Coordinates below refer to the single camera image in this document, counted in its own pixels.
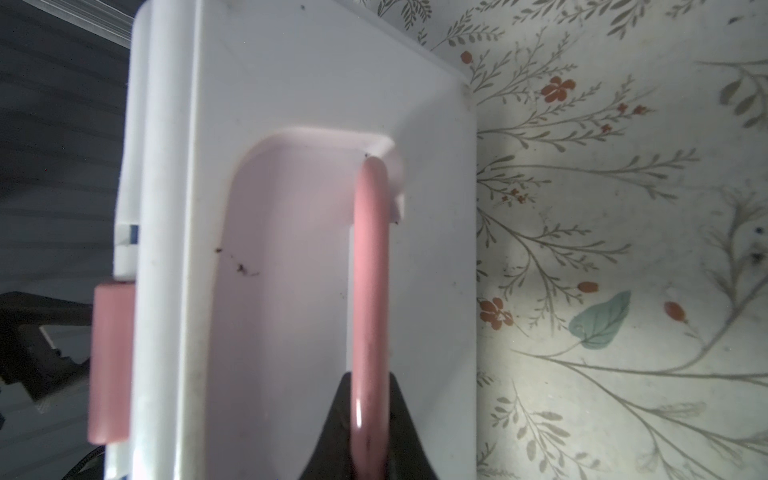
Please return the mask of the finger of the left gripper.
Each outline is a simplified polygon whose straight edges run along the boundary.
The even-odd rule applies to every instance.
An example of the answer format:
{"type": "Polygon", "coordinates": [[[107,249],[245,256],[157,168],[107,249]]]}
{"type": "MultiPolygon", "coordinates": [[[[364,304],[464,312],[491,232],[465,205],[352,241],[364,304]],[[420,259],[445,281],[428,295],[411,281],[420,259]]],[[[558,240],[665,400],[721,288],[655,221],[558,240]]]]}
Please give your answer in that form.
{"type": "Polygon", "coordinates": [[[86,382],[90,361],[62,355],[46,326],[89,327],[93,306],[24,292],[1,295],[1,380],[21,384],[34,402],[86,382]]]}

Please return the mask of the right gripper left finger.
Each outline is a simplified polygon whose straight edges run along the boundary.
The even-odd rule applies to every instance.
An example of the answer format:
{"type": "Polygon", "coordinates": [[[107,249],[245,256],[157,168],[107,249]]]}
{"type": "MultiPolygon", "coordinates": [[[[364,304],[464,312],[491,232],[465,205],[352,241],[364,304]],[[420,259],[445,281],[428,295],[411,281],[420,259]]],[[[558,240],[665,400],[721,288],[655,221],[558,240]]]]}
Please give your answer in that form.
{"type": "Polygon", "coordinates": [[[300,480],[351,480],[354,467],[350,454],[351,373],[339,382],[319,439],[300,480]]]}

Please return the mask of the white blue plastic toolbox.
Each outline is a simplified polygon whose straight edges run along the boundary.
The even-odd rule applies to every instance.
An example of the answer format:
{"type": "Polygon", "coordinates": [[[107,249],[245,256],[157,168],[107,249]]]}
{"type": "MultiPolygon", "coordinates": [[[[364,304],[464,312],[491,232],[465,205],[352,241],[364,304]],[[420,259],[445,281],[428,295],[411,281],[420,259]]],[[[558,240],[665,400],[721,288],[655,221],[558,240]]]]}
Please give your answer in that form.
{"type": "Polygon", "coordinates": [[[389,346],[440,479],[476,477],[476,115],[351,1],[147,1],[132,29],[89,438],[108,479],[296,479],[352,365],[353,205],[381,159],[389,346]]]}

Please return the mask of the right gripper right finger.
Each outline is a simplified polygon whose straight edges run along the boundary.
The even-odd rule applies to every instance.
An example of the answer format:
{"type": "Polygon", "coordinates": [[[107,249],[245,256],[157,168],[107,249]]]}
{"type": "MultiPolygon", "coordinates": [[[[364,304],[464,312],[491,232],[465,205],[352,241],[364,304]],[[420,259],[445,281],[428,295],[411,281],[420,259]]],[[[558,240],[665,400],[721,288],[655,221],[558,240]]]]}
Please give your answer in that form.
{"type": "Polygon", "coordinates": [[[437,480],[423,449],[399,383],[389,374],[390,417],[387,453],[388,480],[437,480]]]}

